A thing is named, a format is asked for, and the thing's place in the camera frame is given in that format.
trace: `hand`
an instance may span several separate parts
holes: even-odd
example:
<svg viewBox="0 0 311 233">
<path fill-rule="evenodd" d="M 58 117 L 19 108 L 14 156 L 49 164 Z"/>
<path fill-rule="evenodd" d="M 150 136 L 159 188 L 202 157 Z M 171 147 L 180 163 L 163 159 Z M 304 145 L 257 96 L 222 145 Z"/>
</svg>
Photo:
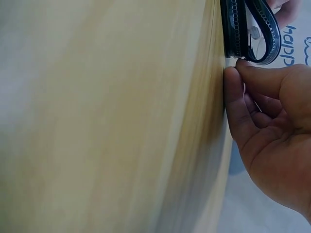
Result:
<svg viewBox="0 0 311 233">
<path fill-rule="evenodd" d="M 311 68 L 263 69 L 239 60 L 224 72 L 224 92 L 251 179 L 311 223 Z"/>
<path fill-rule="evenodd" d="M 279 27 L 284 28 L 297 18 L 302 0 L 267 0 L 267 3 L 271 9 L 281 6 L 276 13 L 276 19 Z"/>
</svg>

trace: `finger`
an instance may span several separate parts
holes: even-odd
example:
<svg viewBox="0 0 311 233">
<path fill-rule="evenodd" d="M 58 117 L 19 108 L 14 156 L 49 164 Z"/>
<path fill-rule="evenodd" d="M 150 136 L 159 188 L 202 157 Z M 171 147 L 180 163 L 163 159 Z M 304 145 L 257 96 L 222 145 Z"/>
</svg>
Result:
<svg viewBox="0 0 311 233">
<path fill-rule="evenodd" d="M 284 3 L 281 9 L 275 14 L 280 28 L 292 23 L 298 16 L 301 0 L 290 0 Z"/>
<path fill-rule="evenodd" d="M 240 73 L 246 86 L 252 90 L 274 98 L 279 99 L 279 91 L 282 81 L 289 76 L 289 73 L 296 69 L 296 65 L 278 69 L 265 69 L 253 67 L 249 62 L 239 59 L 236 69 Z"/>
<path fill-rule="evenodd" d="M 270 6 L 270 8 L 274 10 L 288 1 L 289 0 L 267 0 L 267 3 Z"/>
<path fill-rule="evenodd" d="M 283 106 L 279 100 L 264 96 L 250 90 L 249 88 L 247 89 L 247 92 L 256 102 L 261 111 L 270 118 L 276 118 L 281 113 Z"/>
<path fill-rule="evenodd" d="M 244 100 L 254 124 L 260 129 L 266 128 L 272 119 L 260 111 L 248 93 L 244 95 Z"/>
<path fill-rule="evenodd" d="M 232 137 L 240 148 L 259 131 L 248 112 L 243 92 L 238 71 L 233 67 L 225 69 L 224 98 L 228 123 Z"/>
</svg>

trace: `zipper teeth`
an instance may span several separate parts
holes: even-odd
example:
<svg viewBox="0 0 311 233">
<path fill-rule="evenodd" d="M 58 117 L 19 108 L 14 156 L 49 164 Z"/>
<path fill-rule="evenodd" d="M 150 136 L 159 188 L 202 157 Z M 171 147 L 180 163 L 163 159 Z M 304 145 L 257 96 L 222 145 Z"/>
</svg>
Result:
<svg viewBox="0 0 311 233">
<path fill-rule="evenodd" d="M 269 53 L 269 55 L 267 56 L 267 59 L 270 59 L 273 55 L 273 52 L 276 50 L 276 35 L 275 35 L 275 31 L 273 30 L 266 14 L 261 10 L 261 8 L 259 7 L 258 3 L 256 1 L 254 1 L 254 6 L 256 8 L 256 10 L 258 11 L 258 13 L 260 14 L 260 16 L 262 17 L 262 19 L 265 21 L 266 25 L 269 27 L 269 30 L 271 32 L 272 35 L 272 49 Z"/>
<path fill-rule="evenodd" d="M 240 27 L 239 27 L 239 18 L 238 18 L 238 5 L 237 0 L 231 1 L 232 6 L 232 15 L 234 20 L 234 37 L 235 37 L 235 54 L 238 57 L 241 57 L 241 38 L 240 38 Z"/>
</svg>

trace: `wood grain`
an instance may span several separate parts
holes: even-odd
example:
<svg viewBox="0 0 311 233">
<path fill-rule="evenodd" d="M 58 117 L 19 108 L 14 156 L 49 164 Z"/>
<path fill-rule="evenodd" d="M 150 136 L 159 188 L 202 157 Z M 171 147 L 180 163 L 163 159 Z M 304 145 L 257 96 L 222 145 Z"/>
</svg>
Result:
<svg viewBox="0 0 311 233">
<path fill-rule="evenodd" d="M 214 232 L 217 0 L 5 0 L 0 232 Z"/>
</svg>

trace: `wooden panel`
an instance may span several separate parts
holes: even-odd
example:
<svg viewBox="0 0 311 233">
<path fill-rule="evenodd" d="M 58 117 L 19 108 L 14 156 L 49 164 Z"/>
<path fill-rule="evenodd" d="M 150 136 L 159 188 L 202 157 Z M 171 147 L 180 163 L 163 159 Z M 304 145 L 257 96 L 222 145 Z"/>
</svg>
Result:
<svg viewBox="0 0 311 233">
<path fill-rule="evenodd" d="M 230 151 L 218 1 L 1 11 L 0 232 L 214 231 Z"/>
</svg>

